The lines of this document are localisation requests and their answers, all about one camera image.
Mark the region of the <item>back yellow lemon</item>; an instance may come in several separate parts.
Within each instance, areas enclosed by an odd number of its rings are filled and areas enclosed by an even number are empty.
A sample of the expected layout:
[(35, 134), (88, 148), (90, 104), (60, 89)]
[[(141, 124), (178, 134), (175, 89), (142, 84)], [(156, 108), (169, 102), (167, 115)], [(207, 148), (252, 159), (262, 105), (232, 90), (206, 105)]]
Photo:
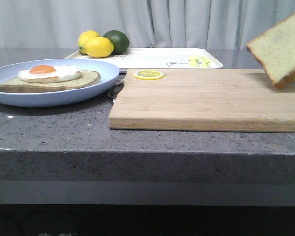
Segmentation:
[(85, 31), (85, 32), (81, 33), (78, 38), (78, 41), (77, 41), (77, 46), (78, 46), (79, 52), (82, 54), (86, 54), (86, 52), (84, 50), (84, 44), (88, 40), (96, 38), (96, 37), (101, 37), (101, 34), (99, 34), (96, 31), (93, 31), (93, 30), (89, 30), (89, 31)]

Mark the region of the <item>lemon slice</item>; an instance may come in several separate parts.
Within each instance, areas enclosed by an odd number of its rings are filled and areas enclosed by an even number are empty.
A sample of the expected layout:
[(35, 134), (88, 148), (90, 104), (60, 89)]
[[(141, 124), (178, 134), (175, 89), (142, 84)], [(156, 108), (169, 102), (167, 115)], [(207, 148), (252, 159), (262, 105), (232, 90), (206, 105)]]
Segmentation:
[(141, 80), (157, 80), (164, 77), (164, 73), (157, 70), (139, 70), (134, 77)]

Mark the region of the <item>yellow plastic knife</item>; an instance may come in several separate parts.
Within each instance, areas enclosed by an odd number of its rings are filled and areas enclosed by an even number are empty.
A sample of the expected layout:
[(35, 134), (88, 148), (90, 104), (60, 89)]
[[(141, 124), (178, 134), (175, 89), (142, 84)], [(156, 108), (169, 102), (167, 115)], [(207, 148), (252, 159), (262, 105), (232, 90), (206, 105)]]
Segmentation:
[(210, 68), (210, 63), (211, 61), (204, 57), (204, 56), (200, 56), (200, 64), (198, 65), (199, 68)]

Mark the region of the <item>grey curtain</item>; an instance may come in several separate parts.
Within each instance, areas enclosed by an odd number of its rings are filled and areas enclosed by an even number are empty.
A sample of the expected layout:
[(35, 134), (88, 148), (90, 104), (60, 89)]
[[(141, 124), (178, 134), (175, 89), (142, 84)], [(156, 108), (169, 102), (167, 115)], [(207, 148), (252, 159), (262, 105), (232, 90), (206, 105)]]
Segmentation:
[(124, 32), (132, 47), (243, 49), (295, 0), (0, 0), (0, 48), (76, 48), (81, 33)]

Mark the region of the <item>wooden cutting board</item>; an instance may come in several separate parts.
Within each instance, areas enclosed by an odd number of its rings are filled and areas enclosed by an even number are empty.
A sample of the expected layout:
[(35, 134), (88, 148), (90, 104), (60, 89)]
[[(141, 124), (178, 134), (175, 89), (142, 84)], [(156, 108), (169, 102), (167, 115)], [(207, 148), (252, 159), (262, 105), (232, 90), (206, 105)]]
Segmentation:
[(295, 81), (279, 90), (260, 69), (163, 72), (141, 80), (128, 70), (110, 128), (295, 133)]

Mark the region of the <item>green lime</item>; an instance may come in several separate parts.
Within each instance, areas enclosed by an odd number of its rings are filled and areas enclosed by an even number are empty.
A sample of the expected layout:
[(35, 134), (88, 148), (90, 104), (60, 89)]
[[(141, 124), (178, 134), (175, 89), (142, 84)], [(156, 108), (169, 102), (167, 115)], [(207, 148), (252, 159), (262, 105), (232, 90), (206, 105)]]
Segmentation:
[(130, 41), (128, 37), (121, 31), (111, 30), (104, 34), (104, 37), (109, 39), (114, 46), (113, 54), (120, 55), (127, 51)]

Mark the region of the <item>front yellow lemon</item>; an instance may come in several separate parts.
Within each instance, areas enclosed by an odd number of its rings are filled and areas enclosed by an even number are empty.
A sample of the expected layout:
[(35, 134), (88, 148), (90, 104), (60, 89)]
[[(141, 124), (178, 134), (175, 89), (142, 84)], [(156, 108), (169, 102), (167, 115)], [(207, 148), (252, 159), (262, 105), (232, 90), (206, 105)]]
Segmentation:
[(114, 50), (112, 42), (104, 37), (95, 37), (84, 44), (85, 53), (93, 58), (104, 58)]

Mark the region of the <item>light blue round plate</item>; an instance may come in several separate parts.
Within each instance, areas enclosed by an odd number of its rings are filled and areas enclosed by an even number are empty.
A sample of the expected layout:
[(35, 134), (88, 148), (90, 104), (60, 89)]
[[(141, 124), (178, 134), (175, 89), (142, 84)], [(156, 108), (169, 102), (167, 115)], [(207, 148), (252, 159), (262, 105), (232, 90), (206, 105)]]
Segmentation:
[(26, 61), (0, 67), (0, 83), (18, 75), (20, 70), (37, 65), (72, 65), (87, 71), (97, 71), (101, 82), (85, 88), (47, 93), (0, 92), (0, 103), (17, 107), (50, 107), (72, 104), (98, 96), (110, 89), (119, 75), (119, 68), (111, 63), (93, 59), (44, 59)]

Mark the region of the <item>yellow plastic fork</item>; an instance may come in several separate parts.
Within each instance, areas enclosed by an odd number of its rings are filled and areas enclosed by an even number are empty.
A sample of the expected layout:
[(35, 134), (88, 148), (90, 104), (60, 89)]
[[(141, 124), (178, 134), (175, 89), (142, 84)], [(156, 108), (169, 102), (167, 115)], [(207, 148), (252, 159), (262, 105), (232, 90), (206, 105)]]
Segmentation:
[(199, 56), (197, 54), (192, 54), (189, 56), (189, 66), (198, 67)]

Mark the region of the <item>bread slice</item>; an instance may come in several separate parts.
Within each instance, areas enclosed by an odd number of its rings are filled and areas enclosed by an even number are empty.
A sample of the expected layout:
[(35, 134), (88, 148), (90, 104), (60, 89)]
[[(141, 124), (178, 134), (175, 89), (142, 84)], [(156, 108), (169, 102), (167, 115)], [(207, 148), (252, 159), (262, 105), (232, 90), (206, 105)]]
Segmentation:
[(273, 85), (282, 89), (295, 80), (295, 13), (246, 44)]
[(79, 78), (62, 82), (29, 83), (21, 80), (19, 77), (14, 77), (8, 81), (0, 83), (0, 92), (46, 93), (85, 88), (96, 85), (100, 82), (101, 76), (97, 71), (82, 70), (82, 75)]

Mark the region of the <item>fried egg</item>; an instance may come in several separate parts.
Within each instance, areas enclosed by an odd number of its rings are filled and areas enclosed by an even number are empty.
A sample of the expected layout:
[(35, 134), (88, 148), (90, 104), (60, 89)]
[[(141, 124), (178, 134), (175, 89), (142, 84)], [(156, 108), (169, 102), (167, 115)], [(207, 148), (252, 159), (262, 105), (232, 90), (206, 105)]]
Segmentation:
[(57, 83), (80, 78), (82, 72), (75, 66), (38, 65), (30, 70), (21, 70), (18, 77), (28, 83)]

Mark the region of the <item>white rectangular tray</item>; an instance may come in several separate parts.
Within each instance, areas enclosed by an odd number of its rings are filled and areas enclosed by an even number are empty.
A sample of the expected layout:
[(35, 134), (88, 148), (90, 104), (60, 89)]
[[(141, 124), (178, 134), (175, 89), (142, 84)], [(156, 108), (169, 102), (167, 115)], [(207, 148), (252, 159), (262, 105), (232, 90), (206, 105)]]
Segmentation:
[(199, 56), (198, 65), (200, 64), (200, 56), (204, 56), (211, 61), (210, 68), (195, 67), (196, 69), (223, 68), (221, 62), (208, 51), (200, 48), (128, 48), (121, 55), (110, 55), (96, 60), (114, 64), (120, 68), (121, 72), (126, 72), (129, 68), (191, 69), (188, 60), (192, 54)]

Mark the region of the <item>yellow lemon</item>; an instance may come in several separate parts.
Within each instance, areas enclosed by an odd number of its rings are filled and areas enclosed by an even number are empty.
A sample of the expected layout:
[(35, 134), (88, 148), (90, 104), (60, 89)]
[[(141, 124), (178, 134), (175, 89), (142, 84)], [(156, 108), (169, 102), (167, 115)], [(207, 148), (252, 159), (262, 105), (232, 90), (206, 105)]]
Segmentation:
[(82, 54), (86, 54), (86, 52), (84, 50), (84, 44), (88, 40), (96, 38), (96, 37), (101, 37), (101, 34), (99, 34), (96, 31), (93, 31), (93, 30), (89, 30), (89, 31), (85, 31), (85, 32), (81, 33), (78, 38), (78, 41), (77, 41), (77, 46), (78, 46), (79, 52)]
[(104, 58), (114, 50), (112, 42), (104, 37), (95, 37), (84, 44), (85, 53), (93, 58)]

